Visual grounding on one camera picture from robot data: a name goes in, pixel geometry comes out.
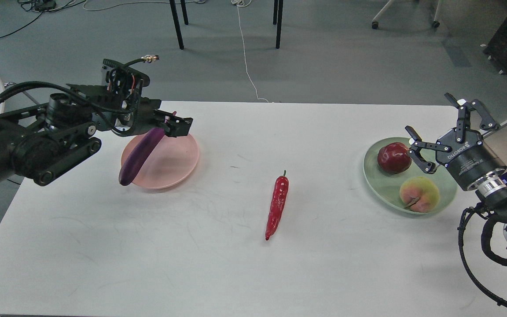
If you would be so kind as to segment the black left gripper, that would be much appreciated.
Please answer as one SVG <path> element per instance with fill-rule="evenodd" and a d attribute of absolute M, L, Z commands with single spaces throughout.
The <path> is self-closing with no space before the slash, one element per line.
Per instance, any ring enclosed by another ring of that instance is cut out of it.
<path fill-rule="evenodd" d="M 131 114 L 119 114 L 119 136 L 141 135 L 149 132 L 152 128 L 164 124 L 164 135 L 169 138 L 187 136 L 191 129 L 193 119 L 191 117 L 179 117 L 177 112 L 160 110 L 160 99 L 141 98 L 137 110 Z"/>

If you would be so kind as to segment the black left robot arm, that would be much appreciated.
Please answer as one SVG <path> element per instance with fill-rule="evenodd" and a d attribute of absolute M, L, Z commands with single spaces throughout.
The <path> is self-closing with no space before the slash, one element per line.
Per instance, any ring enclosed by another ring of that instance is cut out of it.
<path fill-rule="evenodd" d="M 128 185 L 163 138 L 187 136 L 191 117 L 162 111 L 161 100 L 142 96 L 150 79 L 133 64 L 151 63 L 146 55 L 127 63 L 104 59 L 101 85 L 66 88 L 43 81 L 26 81 L 0 93 L 0 105 L 18 93 L 55 89 L 47 103 L 0 114 L 0 182 L 11 175 L 45 186 L 86 161 L 101 148 L 96 132 L 111 131 L 143 140 L 125 160 L 119 183 Z"/>

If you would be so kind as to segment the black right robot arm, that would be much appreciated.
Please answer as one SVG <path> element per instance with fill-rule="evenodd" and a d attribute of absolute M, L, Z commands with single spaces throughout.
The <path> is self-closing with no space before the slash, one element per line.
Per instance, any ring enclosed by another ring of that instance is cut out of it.
<path fill-rule="evenodd" d="M 439 137 L 436 142 L 424 142 L 411 126 L 409 156 L 426 174 L 434 174 L 439 166 L 464 191 L 474 191 L 479 203 L 463 210 L 458 231 L 459 255 L 463 267 L 475 286 L 499 306 L 507 308 L 507 300 L 487 289 L 473 275 L 463 250 L 463 234 L 471 217 L 479 215 L 485 224 L 481 231 L 481 250 L 491 261 L 507 267 L 507 165 L 485 142 L 485 135 L 497 132 L 501 125 L 491 116 L 480 100 L 457 100 L 452 94 L 445 98 L 457 109 L 454 128 Z M 470 126 L 471 112 L 481 117 L 479 130 Z"/>

